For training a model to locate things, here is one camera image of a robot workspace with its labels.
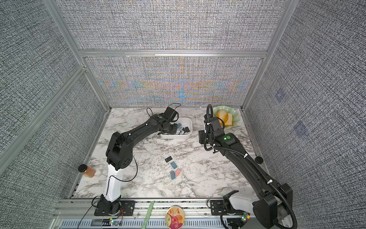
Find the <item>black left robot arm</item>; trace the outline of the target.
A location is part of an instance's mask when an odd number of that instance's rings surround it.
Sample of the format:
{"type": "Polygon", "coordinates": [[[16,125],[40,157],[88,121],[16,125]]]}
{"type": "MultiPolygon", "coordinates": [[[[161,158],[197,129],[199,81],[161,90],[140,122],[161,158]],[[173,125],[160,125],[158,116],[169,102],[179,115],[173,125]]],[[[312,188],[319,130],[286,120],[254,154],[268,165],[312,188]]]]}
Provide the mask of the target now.
{"type": "Polygon", "coordinates": [[[122,183],[128,182],[128,180],[123,180],[123,171],[134,159],[133,148],[156,132],[174,134],[177,130],[175,122],[178,118],[177,112],[154,114],[138,127],[124,133],[115,132],[112,135],[106,151],[108,176],[103,193],[108,202],[115,202],[119,199],[122,183]]]}

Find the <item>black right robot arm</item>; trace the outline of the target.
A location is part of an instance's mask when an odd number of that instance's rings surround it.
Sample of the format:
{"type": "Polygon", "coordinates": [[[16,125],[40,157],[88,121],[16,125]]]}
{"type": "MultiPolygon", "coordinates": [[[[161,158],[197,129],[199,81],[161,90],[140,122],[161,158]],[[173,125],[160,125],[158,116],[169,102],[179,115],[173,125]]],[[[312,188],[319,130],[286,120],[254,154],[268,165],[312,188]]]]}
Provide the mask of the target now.
{"type": "Polygon", "coordinates": [[[258,201],[252,203],[253,212],[258,221],[267,229],[277,226],[286,229],[279,221],[291,217],[292,226],[298,227],[297,218],[292,208],[293,190],[285,183],[280,184],[268,175],[247,153],[238,138],[232,133],[225,134],[222,129],[217,131],[199,131],[199,143],[206,151],[220,152],[229,159],[249,181],[258,201]]]}

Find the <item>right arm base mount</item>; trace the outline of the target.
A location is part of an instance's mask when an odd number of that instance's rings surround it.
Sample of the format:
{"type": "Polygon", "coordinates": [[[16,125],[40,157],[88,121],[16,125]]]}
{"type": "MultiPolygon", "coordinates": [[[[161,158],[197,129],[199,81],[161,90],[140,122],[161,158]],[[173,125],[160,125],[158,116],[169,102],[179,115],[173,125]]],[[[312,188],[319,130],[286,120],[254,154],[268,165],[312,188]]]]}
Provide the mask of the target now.
{"type": "Polygon", "coordinates": [[[231,205],[229,198],[233,194],[238,193],[238,192],[239,192],[238,190],[231,191],[228,194],[224,195],[224,197],[219,200],[213,200],[213,199],[207,200],[206,204],[210,208],[211,214],[213,216],[220,216],[222,214],[224,214],[224,215],[237,214],[236,210],[231,205]]]}

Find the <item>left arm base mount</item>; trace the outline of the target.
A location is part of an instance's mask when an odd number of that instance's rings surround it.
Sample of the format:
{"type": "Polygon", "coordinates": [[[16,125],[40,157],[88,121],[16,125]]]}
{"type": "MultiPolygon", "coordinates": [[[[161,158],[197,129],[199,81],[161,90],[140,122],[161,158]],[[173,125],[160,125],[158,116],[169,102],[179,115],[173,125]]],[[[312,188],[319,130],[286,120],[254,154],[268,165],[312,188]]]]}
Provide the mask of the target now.
{"type": "Polygon", "coordinates": [[[97,203],[94,216],[132,216],[135,208],[134,200],[120,200],[119,202],[109,202],[106,200],[97,203]]]}

